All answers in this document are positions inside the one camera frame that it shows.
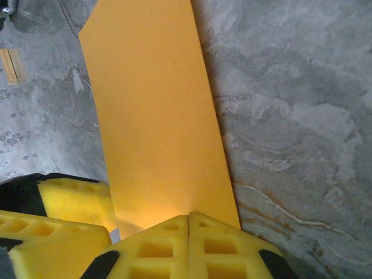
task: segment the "yellow foam grid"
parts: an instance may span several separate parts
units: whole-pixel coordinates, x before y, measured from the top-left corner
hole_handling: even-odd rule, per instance
[[[198,211],[240,228],[189,0],[98,0],[79,34],[121,238]]]
[[[112,245],[120,257],[108,279],[187,279],[188,216],[177,216]]]
[[[109,231],[117,228],[105,183],[56,178],[39,182],[38,189],[48,217],[104,226]]]
[[[111,245],[105,227],[0,210],[0,237],[22,240],[9,256],[17,278],[80,278]]]
[[[189,215],[189,278],[273,279],[259,255],[272,244],[200,213]]]

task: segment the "yellow plastic block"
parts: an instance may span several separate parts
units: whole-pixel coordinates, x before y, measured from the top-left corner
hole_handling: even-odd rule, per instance
[[[240,228],[190,0],[98,0],[79,38],[121,237],[192,211]]]
[[[188,216],[174,217],[103,251],[120,253],[107,279],[187,279],[187,249]]]
[[[272,244],[200,213],[189,215],[189,277],[273,279],[259,251]]]
[[[111,245],[105,227],[0,210],[0,238],[18,239],[9,257],[17,278],[79,278]]]
[[[48,217],[117,228],[105,183],[56,178],[39,182],[38,189]]]

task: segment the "stone floor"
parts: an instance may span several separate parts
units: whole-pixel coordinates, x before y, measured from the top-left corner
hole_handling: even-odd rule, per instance
[[[94,4],[20,0],[0,32],[28,80],[0,68],[0,181],[108,180],[77,38]],[[192,4],[243,229],[301,278],[372,278],[372,2]]]

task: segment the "marble floor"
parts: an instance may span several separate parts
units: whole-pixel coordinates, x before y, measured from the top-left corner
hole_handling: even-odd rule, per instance
[[[192,4],[243,229],[300,278],[371,278],[372,2]],[[0,181],[108,181],[77,37],[94,5],[20,0],[5,22],[27,82],[0,68]]]

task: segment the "wooden piece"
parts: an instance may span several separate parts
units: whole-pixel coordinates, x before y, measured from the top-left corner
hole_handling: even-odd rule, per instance
[[[240,228],[190,1],[98,0],[79,37],[121,238],[193,211]]]
[[[17,83],[26,82],[26,73],[22,67],[21,59],[17,49],[8,49],[10,58],[12,60],[13,68],[17,75]]]
[[[3,69],[6,74],[6,80],[9,85],[14,85],[17,84],[17,75],[13,67],[12,60],[10,58],[10,54],[8,49],[6,48],[1,48],[0,49],[0,56],[1,56],[1,61],[3,64]]]

